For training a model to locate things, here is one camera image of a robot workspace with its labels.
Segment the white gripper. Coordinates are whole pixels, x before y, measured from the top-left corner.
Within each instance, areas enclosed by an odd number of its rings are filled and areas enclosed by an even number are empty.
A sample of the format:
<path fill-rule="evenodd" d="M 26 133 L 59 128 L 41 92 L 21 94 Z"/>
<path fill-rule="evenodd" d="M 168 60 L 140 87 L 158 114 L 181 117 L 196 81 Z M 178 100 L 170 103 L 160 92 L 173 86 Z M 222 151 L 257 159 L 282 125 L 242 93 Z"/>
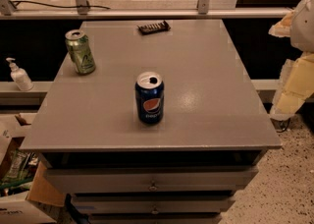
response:
<path fill-rule="evenodd" d="M 293 47 L 304 51 L 295 61 L 287 59 L 280 73 L 270 117 L 277 121 L 291 118 L 314 93 L 314 0 L 301 0 L 294 11 L 272 25 L 268 33 L 290 37 Z"/>

